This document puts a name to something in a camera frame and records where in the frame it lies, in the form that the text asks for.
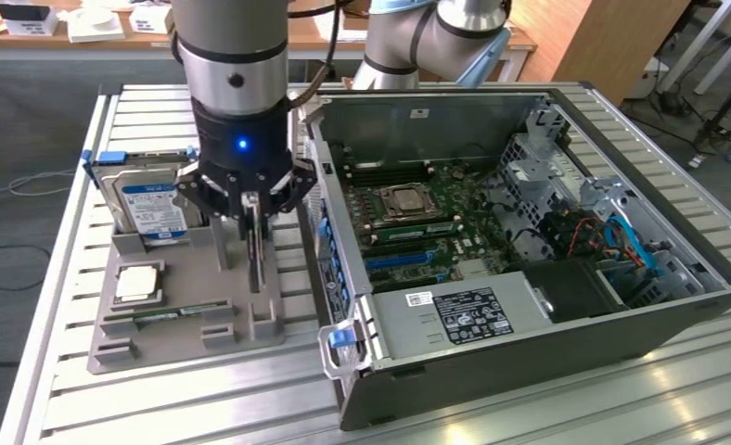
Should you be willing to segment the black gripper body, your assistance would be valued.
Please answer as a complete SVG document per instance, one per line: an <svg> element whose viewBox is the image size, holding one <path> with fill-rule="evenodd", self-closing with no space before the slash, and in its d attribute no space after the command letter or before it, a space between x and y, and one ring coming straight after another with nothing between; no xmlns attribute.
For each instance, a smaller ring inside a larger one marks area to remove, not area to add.
<svg viewBox="0 0 731 445"><path fill-rule="evenodd" d="M287 100L269 110L223 116L191 100L201 144L194 202L207 212L242 216L242 194L255 192L263 216L275 213L270 190L294 167L287 148Z"/></svg>

